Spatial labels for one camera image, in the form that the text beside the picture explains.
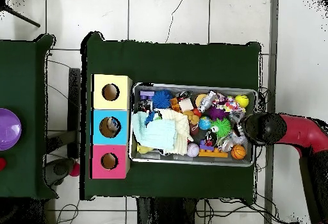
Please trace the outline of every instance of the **pink box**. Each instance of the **pink box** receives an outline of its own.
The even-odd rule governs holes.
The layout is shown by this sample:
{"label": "pink box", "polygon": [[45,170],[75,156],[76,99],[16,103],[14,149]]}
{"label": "pink box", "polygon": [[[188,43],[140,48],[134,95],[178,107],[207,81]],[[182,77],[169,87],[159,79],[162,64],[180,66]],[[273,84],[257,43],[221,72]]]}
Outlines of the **pink box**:
{"label": "pink box", "polygon": [[[94,145],[92,154],[93,179],[125,179],[129,171],[130,159],[127,156],[126,145]],[[101,158],[105,154],[114,154],[117,158],[115,168],[109,170],[103,167]]]}

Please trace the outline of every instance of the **towel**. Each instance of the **towel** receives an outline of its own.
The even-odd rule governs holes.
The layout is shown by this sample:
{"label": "towel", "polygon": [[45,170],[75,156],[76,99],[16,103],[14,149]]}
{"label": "towel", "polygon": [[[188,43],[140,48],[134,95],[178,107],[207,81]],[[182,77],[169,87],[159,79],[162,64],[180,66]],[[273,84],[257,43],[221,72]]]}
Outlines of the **towel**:
{"label": "towel", "polygon": [[161,113],[162,120],[172,120],[176,123],[176,139],[174,148],[164,149],[165,153],[181,154],[184,156],[187,153],[188,140],[193,141],[190,136],[188,116],[178,113],[172,109],[157,109]]}
{"label": "towel", "polygon": [[145,126],[148,114],[139,111],[132,115],[132,127],[137,142],[149,148],[172,150],[176,136],[176,123],[173,120],[154,120]]}

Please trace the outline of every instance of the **purple bowl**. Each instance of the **purple bowl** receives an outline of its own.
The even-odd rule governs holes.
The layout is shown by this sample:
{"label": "purple bowl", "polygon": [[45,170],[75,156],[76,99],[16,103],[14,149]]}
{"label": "purple bowl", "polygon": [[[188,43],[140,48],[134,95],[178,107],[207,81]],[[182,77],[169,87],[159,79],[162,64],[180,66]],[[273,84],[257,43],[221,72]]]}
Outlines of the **purple bowl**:
{"label": "purple bowl", "polygon": [[0,150],[12,148],[19,140],[22,126],[10,110],[0,108]]}

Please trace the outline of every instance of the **orange basketball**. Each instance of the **orange basketball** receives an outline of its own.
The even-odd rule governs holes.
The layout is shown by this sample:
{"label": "orange basketball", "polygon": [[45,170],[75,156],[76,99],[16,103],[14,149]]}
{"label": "orange basketball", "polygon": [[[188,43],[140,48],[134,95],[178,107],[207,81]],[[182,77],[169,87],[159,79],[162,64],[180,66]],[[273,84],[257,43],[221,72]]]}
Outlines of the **orange basketball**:
{"label": "orange basketball", "polygon": [[235,159],[241,160],[246,156],[246,150],[241,145],[234,145],[231,150],[231,156]]}

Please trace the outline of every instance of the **green table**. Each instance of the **green table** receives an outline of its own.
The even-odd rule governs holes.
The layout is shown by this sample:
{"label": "green table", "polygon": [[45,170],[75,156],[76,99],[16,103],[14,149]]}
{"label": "green table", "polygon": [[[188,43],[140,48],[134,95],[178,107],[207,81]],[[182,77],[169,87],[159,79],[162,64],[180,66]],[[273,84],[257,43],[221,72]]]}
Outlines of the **green table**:
{"label": "green table", "polygon": [[[91,74],[129,76],[134,83],[258,89],[260,45],[151,44],[104,41],[89,33],[82,42],[81,154],[90,154]],[[81,198],[97,196],[171,196],[185,198],[244,198],[253,201],[254,167],[196,166],[131,162],[126,179],[89,179],[88,156],[80,183]]]}
{"label": "green table", "polygon": [[46,154],[45,55],[54,37],[33,42],[0,40],[0,108],[13,111],[22,124],[17,144],[0,151],[0,196],[55,198],[46,186],[42,165]]}

